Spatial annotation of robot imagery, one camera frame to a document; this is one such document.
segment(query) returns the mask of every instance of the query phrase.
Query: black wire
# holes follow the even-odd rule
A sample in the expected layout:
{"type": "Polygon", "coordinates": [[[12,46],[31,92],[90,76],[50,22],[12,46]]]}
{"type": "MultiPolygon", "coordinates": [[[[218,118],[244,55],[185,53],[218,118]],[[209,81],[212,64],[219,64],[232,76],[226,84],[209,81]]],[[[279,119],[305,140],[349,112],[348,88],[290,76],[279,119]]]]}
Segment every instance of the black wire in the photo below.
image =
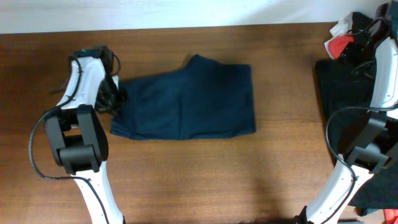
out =
{"type": "Polygon", "coordinates": [[[115,76],[115,75],[119,74],[120,69],[121,69],[121,64],[120,64],[120,60],[116,54],[113,54],[113,57],[115,57],[116,60],[118,61],[118,70],[114,74],[112,74],[112,76],[115,76]]]}
{"type": "Polygon", "coordinates": [[[346,35],[350,36],[350,37],[353,37],[353,36],[362,34],[363,32],[368,31],[368,29],[370,29],[374,24],[376,24],[379,21],[383,21],[387,25],[389,31],[391,31],[390,23],[388,22],[388,20],[386,18],[384,18],[384,17],[377,17],[365,29],[363,29],[363,30],[361,30],[361,31],[359,31],[359,32],[357,32],[355,34],[349,34],[348,32],[352,31],[352,30],[349,30],[346,35]]]}
{"type": "MultiPolygon", "coordinates": [[[[373,64],[375,64],[375,63],[376,63],[376,60],[364,62],[364,63],[362,63],[361,65],[358,65],[356,68],[352,69],[351,74],[352,74],[352,75],[355,75],[355,73],[356,73],[356,71],[357,71],[358,69],[360,69],[360,68],[362,68],[362,67],[365,67],[365,66],[367,66],[367,65],[373,65],[373,64]]],[[[368,75],[368,74],[366,74],[366,73],[364,73],[364,75],[365,75],[366,77],[368,77],[368,78],[374,80],[374,77],[372,77],[372,76],[370,76],[370,75],[368,75]]]]}
{"type": "Polygon", "coordinates": [[[83,70],[81,69],[81,65],[80,65],[80,62],[78,61],[78,59],[75,57],[73,60],[77,62],[78,67],[79,67],[78,68],[79,69],[79,76],[78,76],[78,80],[77,80],[77,83],[76,83],[75,90],[73,91],[72,95],[69,96],[68,99],[65,102],[59,104],[58,106],[53,107],[52,109],[48,110],[47,112],[45,112],[41,116],[41,118],[36,122],[35,126],[33,127],[32,132],[30,133],[30,138],[29,138],[29,160],[30,160],[30,163],[32,164],[32,167],[35,170],[36,174],[39,175],[43,179],[47,179],[47,180],[82,180],[82,181],[84,181],[89,186],[91,191],[94,193],[95,197],[97,198],[98,203],[101,206],[102,211],[104,213],[104,217],[105,217],[106,223],[109,224],[109,220],[108,220],[108,216],[106,215],[105,207],[104,207],[104,205],[103,205],[103,203],[102,203],[102,201],[100,199],[100,196],[98,196],[98,194],[95,191],[94,187],[90,183],[90,180],[88,180],[86,178],[83,178],[83,177],[49,177],[49,176],[46,176],[39,170],[39,168],[37,168],[36,163],[34,161],[33,148],[32,148],[33,139],[34,139],[35,132],[36,132],[37,128],[39,127],[40,123],[45,118],[47,118],[48,116],[50,116],[54,112],[56,112],[58,109],[60,109],[61,107],[67,105],[68,103],[70,103],[73,100],[73,97],[75,97],[75,95],[76,95],[76,93],[78,91],[78,88],[79,88],[79,85],[80,85],[80,81],[81,81],[81,74],[83,73],[83,70]]]}
{"type": "Polygon", "coordinates": [[[355,171],[353,170],[353,168],[351,168],[351,166],[349,166],[344,159],[342,159],[340,156],[338,156],[338,154],[333,150],[330,141],[329,141],[329,125],[331,120],[338,115],[339,113],[346,111],[346,110],[370,110],[370,111],[379,111],[379,112],[385,112],[385,111],[392,111],[392,110],[396,110],[398,109],[398,104],[395,104],[393,106],[387,107],[387,108],[377,108],[377,107],[365,107],[365,106],[347,106],[345,108],[341,108],[339,110],[336,110],[335,112],[333,112],[328,121],[326,122],[326,127],[325,127],[325,140],[326,140],[326,144],[328,146],[328,149],[330,151],[330,153],[335,157],[335,159],[337,159],[338,161],[340,161],[344,166],[346,166],[348,168],[348,170],[351,172],[351,176],[353,178],[353,181],[351,183],[351,186],[348,190],[348,194],[347,196],[343,199],[343,201],[339,204],[339,206],[336,208],[336,210],[325,220],[323,221],[321,224],[326,223],[327,221],[329,221],[334,215],[336,215],[336,213],[338,212],[338,210],[343,206],[343,204],[347,201],[349,195],[352,193],[352,191],[354,190],[355,187],[355,183],[358,180],[358,177],[355,174],[355,171]]]}
{"type": "Polygon", "coordinates": [[[70,76],[66,80],[62,81],[61,85],[56,90],[52,90],[50,92],[50,94],[56,94],[56,93],[62,92],[66,88],[66,85],[68,84],[69,78],[70,78],[70,76]]]}

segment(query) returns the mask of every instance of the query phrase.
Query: wooden table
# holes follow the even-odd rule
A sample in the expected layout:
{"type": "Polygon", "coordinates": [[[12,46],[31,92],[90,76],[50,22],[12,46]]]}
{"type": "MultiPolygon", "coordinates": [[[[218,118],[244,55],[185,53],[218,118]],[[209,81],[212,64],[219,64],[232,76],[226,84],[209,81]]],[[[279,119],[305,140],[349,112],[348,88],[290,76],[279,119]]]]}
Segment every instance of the wooden table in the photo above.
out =
{"type": "MultiPolygon", "coordinates": [[[[127,223],[239,223],[292,218],[333,170],[313,68],[333,24],[0,35],[0,223],[90,223],[72,181],[40,179],[27,143],[74,50],[107,45],[121,79],[176,70],[194,54],[252,65],[257,133],[233,139],[132,141],[109,134],[108,175],[127,223]]],[[[37,164],[65,175],[42,129],[37,164]]],[[[343,215],[353,218],[353,208],[343,215]]],[[[366,218],[381,223],[382,212],[366,218]]]]}

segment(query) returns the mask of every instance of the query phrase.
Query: red object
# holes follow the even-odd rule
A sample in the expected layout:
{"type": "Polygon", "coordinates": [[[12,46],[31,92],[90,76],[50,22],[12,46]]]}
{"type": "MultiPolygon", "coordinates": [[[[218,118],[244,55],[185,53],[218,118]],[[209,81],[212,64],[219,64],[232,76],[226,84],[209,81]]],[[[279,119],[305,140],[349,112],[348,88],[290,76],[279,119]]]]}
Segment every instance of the red object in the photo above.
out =
{"type": "Polygon", "coordinates": [[[342,35],[329,42],[328,50],[334,59],[337,59],[349,43],[354,42],[354,37],[342,35]]]}
{"type": "Polygon", "coordinates": [[[397,209],[384,209],[384,217],[386,218],[386,224],[398,224],[397,209]]]}

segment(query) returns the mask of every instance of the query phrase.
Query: dark cloth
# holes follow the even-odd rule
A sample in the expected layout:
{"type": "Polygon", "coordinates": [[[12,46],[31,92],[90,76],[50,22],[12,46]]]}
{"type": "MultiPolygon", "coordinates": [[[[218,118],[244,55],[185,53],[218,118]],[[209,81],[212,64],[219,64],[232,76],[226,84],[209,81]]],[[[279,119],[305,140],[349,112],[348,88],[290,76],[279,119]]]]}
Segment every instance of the dark cloth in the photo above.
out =
{"type": "MultiPolygon", "coordinates": [[[[332,112],[345,106],[369,106],[374,82],[364,75],[352,75],[351,68],[336,60],[322,60],[315,66],[323,113],[327,120],[332,112]]],[[[337,151],[342,131],[366,111],[348,110],[330,123],[330,143],[337,151]]],[[[366,182],[350,201],[359,208],[398,208],[398,163],[383,169],[366,182]]]]}
{"type": "Polygon", "coordinates": [[[256,132],[249,65],[200,55],[176,72],[121,83],[128,101],[111,133],[136,140],[231,138],[256,132]]]}
{"type": "Polygon", "coordinates": [[[358,208],[357,213],[359,216],[364,217],[364,216],[370,215],[373,212],[376,212],[378,210],[379,210],[378,208],[358,208]]]}
{"type": "MultiPolygon", "coordinates": [[[[353,33],[357,33],[365,29],[372,22],[372,18],[365,16],[360,12],[353,12],[353,26],[351,29],[353,30],[353,33]]],[[[367,32],[355,36],[355,42],[360,45],[365,45],[368,40],[369,34],[367,32]]]]}

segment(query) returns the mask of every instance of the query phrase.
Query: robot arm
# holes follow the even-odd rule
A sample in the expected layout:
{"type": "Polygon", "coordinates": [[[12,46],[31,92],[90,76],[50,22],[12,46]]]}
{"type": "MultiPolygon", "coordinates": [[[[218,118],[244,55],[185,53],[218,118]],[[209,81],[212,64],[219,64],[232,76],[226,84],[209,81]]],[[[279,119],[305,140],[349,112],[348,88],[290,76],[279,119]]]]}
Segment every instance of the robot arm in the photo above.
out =
{"type": "Polygon", "coordinates": [[[113,53],[108,48],[82,50],[75,55],[80,66],[76,61],[72,62],[72,74],[58,105],[69,99],[80,78],[77,92],[71,102],[45,120],[45,131],[55,162],[73,177],[89,180],[102,201],[106,214],[92,189],[84,181],[75,179],[92,222],[105,224],[106,216],[108,223],[122,224],[124,217],[114,201],[106,173],[108,142],[94,108],[115,113],[126,95],[118,90],[117,76],[110,75],[113,53]],[[73,128],[79,128],[81,134],[68,136],[67,132],[73,128]]]}
{"type": "MultiPolygon", "coordinates": [[[[390,37],[376,49],[377,73],[371,107],[388,108],[398,102],[398,48],[390,37]]],[[[340,137],[340,157],[354,170],[356,182],[349,169],[337,161],[328,182],[308,207],[296,217],[296,223],[335,224],[355,193],[382,168],[390,167],[398,159],[395,125],[398,110],[385,113],[368,111],[340,137]]]]}

